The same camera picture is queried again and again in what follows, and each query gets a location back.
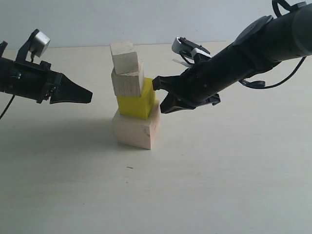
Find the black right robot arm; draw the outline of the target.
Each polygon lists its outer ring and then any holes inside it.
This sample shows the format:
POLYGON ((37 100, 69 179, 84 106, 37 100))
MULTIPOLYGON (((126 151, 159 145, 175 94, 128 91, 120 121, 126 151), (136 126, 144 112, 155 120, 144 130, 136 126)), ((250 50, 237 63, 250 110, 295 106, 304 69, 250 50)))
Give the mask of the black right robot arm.
POLYGON ((246 27, 226 48, 215 55, 184 37, 177 37, 172 51, 188 68, 177 76, 157 76, 155 90, 167 91, 160 111, 168 114, 193 110, 220 102, 219 92, 236 82, 252 89, 265 89, 263 81, 248 79, 272 70, 285 60, 304 61, 312 53, 312 6, 272 1, 274 16, 263 16, 246 27))

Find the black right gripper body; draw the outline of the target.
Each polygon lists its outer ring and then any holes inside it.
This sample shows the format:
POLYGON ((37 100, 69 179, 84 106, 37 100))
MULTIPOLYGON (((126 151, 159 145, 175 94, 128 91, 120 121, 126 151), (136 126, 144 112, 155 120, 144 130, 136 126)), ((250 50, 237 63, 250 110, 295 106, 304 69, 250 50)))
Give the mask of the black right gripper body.
POLYGON ((180 75, 185 88, 182 94, 189 95, 189 104, 199 106, 230 85, 255 75, 257 68, 258 47, 249 42, 232 42, 180 75))

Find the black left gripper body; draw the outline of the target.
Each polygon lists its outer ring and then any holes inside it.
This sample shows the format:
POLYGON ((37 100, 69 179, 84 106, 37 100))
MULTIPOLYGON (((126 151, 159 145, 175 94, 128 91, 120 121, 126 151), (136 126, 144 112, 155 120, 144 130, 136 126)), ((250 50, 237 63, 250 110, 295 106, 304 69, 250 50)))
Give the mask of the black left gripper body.
POLYGON ((62 73, 50 70, 51 64, 28 61, 2 60, 0 62, 0 91, 41 103, 57 91, 62 73))

